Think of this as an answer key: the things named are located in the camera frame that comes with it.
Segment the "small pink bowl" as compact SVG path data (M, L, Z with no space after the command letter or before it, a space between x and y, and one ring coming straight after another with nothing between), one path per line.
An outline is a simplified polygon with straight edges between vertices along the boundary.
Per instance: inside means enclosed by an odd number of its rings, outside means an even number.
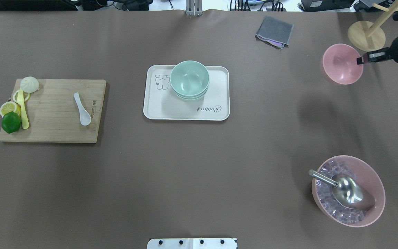
M334 44L324 52L320 71L332 83L348 85L357 82L363 74L363 65L357 64L360 54L347 44Z

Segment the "white ceramic spoon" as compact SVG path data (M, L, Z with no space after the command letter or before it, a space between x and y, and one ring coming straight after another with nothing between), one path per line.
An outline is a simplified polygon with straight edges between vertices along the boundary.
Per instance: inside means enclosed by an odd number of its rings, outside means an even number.
M91 123L91 121L92 121L92 118L91 118L90 114L87 112L87 110L82 105L82 101L80 100L79 93L75 92L73 94L73 97L75 99L76 105L77 105L78 110L79 110L79 121L80 121L80 124L83 125L83 126L88 126Z

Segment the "large pink ice bowl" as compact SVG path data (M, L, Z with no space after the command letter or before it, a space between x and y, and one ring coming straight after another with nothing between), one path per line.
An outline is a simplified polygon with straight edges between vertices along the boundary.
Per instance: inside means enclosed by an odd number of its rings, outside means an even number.
M382 181L380 180L380 177L370 165L368 165L366 162L356 157L348 155L334 156L327 159L323 164L327 163L329 160L332 159L337 159L346 162L346 164L349 167L349 170L356 176L354 180L357 183L359 183L359 185L362 186L365 190L367 190L371 195L374 196L375 205L373 208L367 211L365 218L362 221L357 222L357 224L349 225L338 222L337 220L329 216L328 212L323 209L322 204L319 201L318 196L316 194L316 179L312 179L311 190L316 205L319 207L319 209L322 211L322 213L326 218L329 218L343 226L360 228L373 224L382 215L386 204L385 189L382 184Z

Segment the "green bowl top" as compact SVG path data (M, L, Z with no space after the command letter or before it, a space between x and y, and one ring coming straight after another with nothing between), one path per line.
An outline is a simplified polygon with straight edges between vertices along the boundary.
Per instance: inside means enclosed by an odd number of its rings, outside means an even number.
M210 85L208 69L197 61L183 61L175 65L170 76L173 90L185 97L200 95Z

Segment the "green bowl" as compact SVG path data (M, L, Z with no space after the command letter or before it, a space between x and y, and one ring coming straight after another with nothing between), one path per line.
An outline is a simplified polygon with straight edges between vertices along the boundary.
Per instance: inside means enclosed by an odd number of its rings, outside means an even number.
M208 69L197 61L183 61L175 65L170 76L173 90L185 97L200 95L210 85Z
M208 90L205 90L205 91L204 91L203 93L201 93L200 95L197 95L197 96L194 96L194 97L185 97L185 96L179 95L178 93L176 93L176 92L172 89L172 92L173 92L177 97L179 97L180 99L185 100L185 101L196 101L196 100L199 100L199 99L201 99L201 98L203 98L203 97L205 96L205 94L207 93L207 91L208 91Z

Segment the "green bowl bottom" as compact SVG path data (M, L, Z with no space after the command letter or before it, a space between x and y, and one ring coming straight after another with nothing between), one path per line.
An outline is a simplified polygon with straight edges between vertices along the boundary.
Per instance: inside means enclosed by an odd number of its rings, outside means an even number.
M203 97L205 96L205 94L207 93L207 91L208 91L208 90L205 90L205 91L204 91L203 93L201 93L200 95L197 95L197 96L194 96L194 97L185 97L185 96L179 95L178 93L176 93L176 92L172 89L172 92L173 92L177 97L179 97L180 99L185 100L185 101L196 101L196 100L199 100L199 99L201 99L201 98L203 98Z

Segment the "grey cleaning cloth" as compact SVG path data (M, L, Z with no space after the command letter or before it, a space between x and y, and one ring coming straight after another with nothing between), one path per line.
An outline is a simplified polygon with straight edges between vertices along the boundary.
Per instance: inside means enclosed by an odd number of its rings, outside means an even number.
M256 32L255 37L261 41L282 49L289 46L289 40L294 28L293 24L287 23L271 16L266 16Z

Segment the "metal ice scoop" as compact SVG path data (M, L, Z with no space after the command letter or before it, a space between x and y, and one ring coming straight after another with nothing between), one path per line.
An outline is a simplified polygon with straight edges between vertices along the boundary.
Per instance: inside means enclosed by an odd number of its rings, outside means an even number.
M308 174L330 185L331 192L335 199L340 205L346 208L368 211L375 205L374 196L362 188L362 186L349 175L337 174L329 178L313 169L309 170Z

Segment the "ice cubes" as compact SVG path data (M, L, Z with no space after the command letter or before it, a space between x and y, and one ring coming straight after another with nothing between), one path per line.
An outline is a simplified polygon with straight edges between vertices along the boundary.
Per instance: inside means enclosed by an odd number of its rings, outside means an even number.
M318 169L318 172L329 178L340 173L356 178L349 170L349 166L346 162L337 159L329 160L327 163L323 164L322 167ZM343 224L357 224L357 222L362 221L367 214L367 211L350 209L340 205L331 192L331 186L321 180L316 180L316 194L323 209L328 212L329 216Z

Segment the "cream rabbit tray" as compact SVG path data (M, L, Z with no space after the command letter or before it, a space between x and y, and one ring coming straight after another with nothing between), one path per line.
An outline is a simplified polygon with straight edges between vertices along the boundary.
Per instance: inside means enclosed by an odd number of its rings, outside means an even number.
M147 71L143 113L152 120L226 120L230 115L229 72L207 66L210 85L205 95L187 101L175 95L170 82L173 65L154 65Z

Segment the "white steamed bun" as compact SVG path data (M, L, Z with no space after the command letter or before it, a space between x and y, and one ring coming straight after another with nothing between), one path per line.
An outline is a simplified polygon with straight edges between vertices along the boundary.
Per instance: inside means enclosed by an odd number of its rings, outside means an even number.
M24 77L20 81L20 89L26 93L33 93L39 89L39 81L34 77Z

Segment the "lemon slice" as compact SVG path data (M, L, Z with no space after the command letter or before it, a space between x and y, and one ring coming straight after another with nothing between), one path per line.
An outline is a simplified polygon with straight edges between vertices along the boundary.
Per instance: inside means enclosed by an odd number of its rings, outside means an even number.
M14 101L17 104L19 104L18 93L19 93L19 90L16 90L16 92L14 92L13 95L11 96L12 101ZM31 95L31 93L23 92L24 102L27 102L30 99L30 95Z

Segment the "yellow plastic knife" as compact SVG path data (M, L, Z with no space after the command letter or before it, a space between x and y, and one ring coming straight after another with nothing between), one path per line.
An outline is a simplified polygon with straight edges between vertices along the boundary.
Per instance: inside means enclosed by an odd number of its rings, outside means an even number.
M26 112L25 108L25 103L24 103L24 91L22 89L19 89L18 94L17 94L17 101L18 104L21 108L21 124L23 129L28 129L30 126L29 120L28 120L28 115Z

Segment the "green lime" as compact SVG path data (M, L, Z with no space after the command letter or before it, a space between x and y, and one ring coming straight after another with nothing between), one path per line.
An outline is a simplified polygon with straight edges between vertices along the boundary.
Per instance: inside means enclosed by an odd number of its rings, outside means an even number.
M1 126L8 134L17 132L21 127L21 117L16 112L8 112L3 116Z

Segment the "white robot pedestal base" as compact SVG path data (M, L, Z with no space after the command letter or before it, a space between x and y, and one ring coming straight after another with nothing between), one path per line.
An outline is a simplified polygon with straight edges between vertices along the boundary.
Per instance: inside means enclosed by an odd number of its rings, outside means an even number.
M237 249L236 238L154 238L147 249Z

